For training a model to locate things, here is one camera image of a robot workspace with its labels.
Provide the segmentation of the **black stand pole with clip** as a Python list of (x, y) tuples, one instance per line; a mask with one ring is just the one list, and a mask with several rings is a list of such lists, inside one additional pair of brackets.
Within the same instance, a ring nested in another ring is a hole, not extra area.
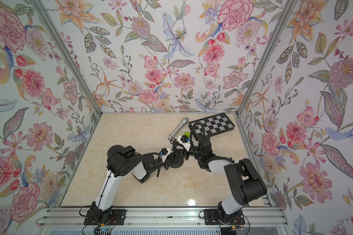
[(172, 156), (183, 157), (184, 149), (181, 145), (178, 144), (177, 139), (171, 139), (170, 143), (172, 145)]

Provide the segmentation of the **black round stand base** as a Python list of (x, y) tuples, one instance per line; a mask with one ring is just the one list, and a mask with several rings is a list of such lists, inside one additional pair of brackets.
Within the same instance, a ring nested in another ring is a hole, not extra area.
[(180, 168), (184, 163), (184, 158), (180, 156), (172, 156), (168, 158), (169, 167)]

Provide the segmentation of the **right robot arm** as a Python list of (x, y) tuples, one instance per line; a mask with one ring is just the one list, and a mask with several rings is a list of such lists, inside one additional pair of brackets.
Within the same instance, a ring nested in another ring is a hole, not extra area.
[(194, 157), (201, 169), (215, 172), (227, 177), (230, 195), (217, 205), (215, 210), (204, 210), (206, 225), (209, 224), (245, 224), (242, 209), (250, 202), (267, 194), (267, 187), (261, 179), (252, 162), (245, 158), (234, 161), (232, 158), (218, 156), (213, 153), (210, 137), (205, 133), (197, 138), (195, 145), (189, 136), (169, 138), (173, 148), (173, 157), (170, 167), (178, 168), (184, 160)]

